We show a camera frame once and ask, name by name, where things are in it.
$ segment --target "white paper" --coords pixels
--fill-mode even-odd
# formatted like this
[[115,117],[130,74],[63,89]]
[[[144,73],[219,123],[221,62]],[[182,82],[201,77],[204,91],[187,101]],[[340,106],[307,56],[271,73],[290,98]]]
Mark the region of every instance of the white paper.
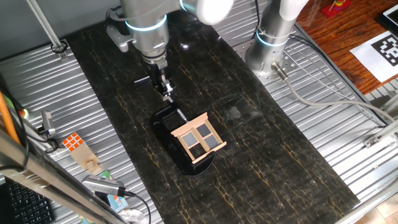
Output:
[[350,52],[380,82],[398,74],[398,39],[389,31],[363,43]]

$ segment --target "window pane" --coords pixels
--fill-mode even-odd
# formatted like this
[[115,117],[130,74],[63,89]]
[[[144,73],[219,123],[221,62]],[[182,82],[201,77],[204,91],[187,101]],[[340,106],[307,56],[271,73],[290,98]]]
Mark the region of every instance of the window pane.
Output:
[[184,141],[188,145],[188,147],[191,147],[196,142],[198,142],[192,133],[188,133],[186,136],[182,137],[182,139],[184,139]]
[[202,137],[205,137],[211,133],[210,130],[207,128],[206,124],[199,126],[197,130],[199,131]]
[[214,149],[216,146],[218,146],[218,142],[217,142],[216,138],[214,138],[213,135],[206,138],[205,141],[206,141],[207,145],[209,145],[210,149]]

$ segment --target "keyboard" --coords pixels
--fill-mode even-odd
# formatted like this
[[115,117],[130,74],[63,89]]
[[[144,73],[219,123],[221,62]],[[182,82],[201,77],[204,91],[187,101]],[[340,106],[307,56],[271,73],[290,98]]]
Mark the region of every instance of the keyboard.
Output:
[[6,179],[0,186],[0,203],[1,223],[50,224],[54,222],[49,200],[17,182]]

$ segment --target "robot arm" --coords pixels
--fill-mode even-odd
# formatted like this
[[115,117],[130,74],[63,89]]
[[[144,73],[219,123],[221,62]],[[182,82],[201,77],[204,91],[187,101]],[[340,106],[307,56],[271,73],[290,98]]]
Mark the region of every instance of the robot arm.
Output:
[[197,16],[204,24],[221,22],[232,8],[233,0],[120,0],[130,36],[122,36],[115,27],[107,28],[108,35],[122,52],[128,42],[141,51],[149,67],[152,84],[166,99],[172,92],[167,72],[166,45],[169,42],[167,14],[184,10]]
[[308,0],[273,0],[264,10],[254,42],[245,55],[246,64],[258,77],[272,80],[271,65],[282,54],[295,21]]

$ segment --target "wooden table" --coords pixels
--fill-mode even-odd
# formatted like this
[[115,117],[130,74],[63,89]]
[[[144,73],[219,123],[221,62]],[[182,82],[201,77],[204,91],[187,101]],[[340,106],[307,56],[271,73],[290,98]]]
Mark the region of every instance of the wooden table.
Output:
[[374,19],[398,0],[351,0],[350,7],[328,19],[321,9],[332,2],[310,0],[298,23],[364,95],[397,78],[379,82],[349,51],[387,31]]

